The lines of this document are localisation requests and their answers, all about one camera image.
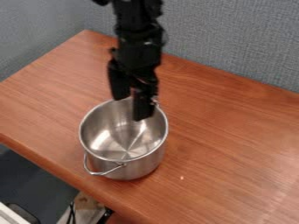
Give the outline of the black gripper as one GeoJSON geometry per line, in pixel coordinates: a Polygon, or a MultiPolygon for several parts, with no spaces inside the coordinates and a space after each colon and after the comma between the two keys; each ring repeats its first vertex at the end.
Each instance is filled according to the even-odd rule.
{"type": "Polygon", "coordinates": [[[117,46],[112,47],[106,76],[116,101],[125,99],[133,89],[133,120],[141,121],[155,113],[157,84],[155,69],[161,65],[164,29],[116,30],[117,46]]]}

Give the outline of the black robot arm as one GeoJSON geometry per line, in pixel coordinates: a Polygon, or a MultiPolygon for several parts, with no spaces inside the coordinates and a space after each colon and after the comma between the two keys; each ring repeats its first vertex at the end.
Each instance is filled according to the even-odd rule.
{"type": "Polygon", "coordinates": [[[109,49],[106,77],[114,101],[133,96],[133,120],[155,113],[159,79],[155,69],[161,64],[164,28],[157,22],[163,15],[161,0],[92,0],[97,5],[112,4],[116,15],[117,47],[109,49]]]}

